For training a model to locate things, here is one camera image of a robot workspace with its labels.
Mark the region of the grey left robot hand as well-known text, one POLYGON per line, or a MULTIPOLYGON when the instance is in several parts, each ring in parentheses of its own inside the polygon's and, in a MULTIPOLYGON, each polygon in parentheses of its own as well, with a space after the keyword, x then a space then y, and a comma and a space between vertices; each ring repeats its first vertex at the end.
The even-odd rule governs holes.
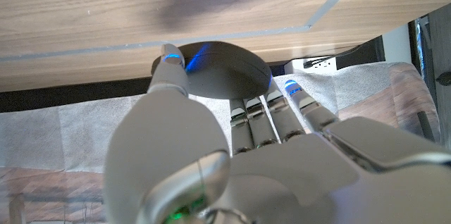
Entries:
POLYGON ((111 137, 104 203, 110 223, 449 223, 450 152, 339 119, 239 46, 164 44, 111 137))

